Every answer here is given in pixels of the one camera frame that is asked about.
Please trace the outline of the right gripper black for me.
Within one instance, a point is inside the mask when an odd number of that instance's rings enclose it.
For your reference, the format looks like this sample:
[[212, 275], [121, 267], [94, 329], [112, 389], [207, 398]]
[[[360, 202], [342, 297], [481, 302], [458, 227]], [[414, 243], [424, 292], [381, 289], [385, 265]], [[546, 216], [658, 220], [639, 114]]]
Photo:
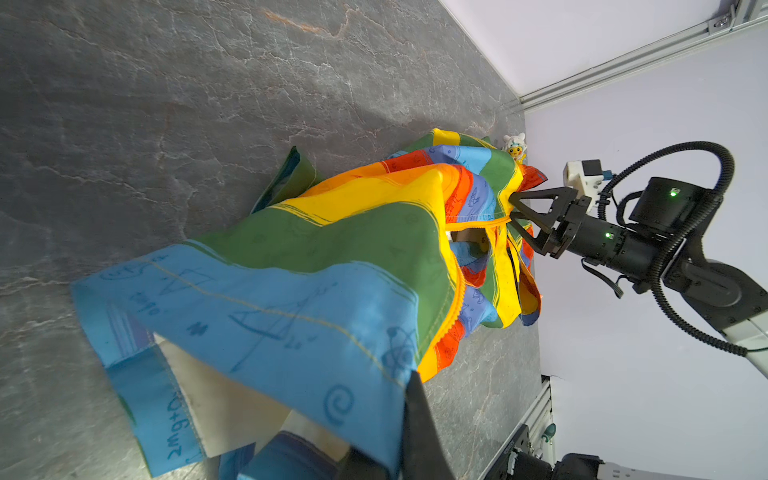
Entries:
[[[512, 205], [509, 225], [538, 254], [558, 259], [575, 240], [588, 217], [592, 198], [577, 198], [570, 187], [516, 192], [509, 199]], [[538, 228], [534, 236], [524, 223]]]

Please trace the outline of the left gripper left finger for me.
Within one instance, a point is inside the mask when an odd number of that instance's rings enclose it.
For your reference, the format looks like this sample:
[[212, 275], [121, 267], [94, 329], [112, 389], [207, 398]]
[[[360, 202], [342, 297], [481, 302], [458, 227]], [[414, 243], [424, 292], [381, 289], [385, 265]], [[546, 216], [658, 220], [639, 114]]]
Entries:
[[337, 480], [388, 480], [387, 469], [352, 448], [339, 465]]

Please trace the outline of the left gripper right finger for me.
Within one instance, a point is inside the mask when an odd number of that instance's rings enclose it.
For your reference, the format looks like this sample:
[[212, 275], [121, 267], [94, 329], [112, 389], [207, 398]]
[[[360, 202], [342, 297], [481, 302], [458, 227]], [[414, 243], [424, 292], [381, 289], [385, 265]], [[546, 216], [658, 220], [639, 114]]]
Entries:
[[411, 373], [406, 388], [401, 477], [405, 480], [453, 478], [417, 371]]

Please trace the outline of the rainbow striped jacket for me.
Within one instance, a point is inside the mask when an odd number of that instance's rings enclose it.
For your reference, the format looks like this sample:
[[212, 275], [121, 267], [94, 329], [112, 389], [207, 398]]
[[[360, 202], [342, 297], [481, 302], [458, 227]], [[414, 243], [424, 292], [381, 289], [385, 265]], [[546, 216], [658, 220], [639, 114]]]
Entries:
[[538, 318], [509, 199], [543, 181], [440, 129], [329, 179], [292, 150], [237, 225], [74, 282], [151, 475], [334, 479], [354, 448], [398, 478], [411, 373]]

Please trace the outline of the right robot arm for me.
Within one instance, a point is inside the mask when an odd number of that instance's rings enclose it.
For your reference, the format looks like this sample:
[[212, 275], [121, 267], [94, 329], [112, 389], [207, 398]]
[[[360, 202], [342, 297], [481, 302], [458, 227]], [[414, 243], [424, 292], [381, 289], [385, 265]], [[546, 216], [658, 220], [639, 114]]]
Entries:
[[[653, 177], [616, 205], [606, 218], [614, 189], [650, 163], [682, 152], [705, 152], [719, 162], [711, 188]], [[746, 273], [706, 258], [703, 237], [735, 174], [730, 151], [717, 143], [691, 141], [655, 151], [614, 174], [599, 160], [570, 162], [563, 186], [511, 195], [512, 227], [542, 256], [571, 252], [582, 267], [606, 283], [618, 283], [606, 267], [638, 294], [650, 292], [662, 313], [698, 341], [747, 359], [767, 371], [767, 291]]]

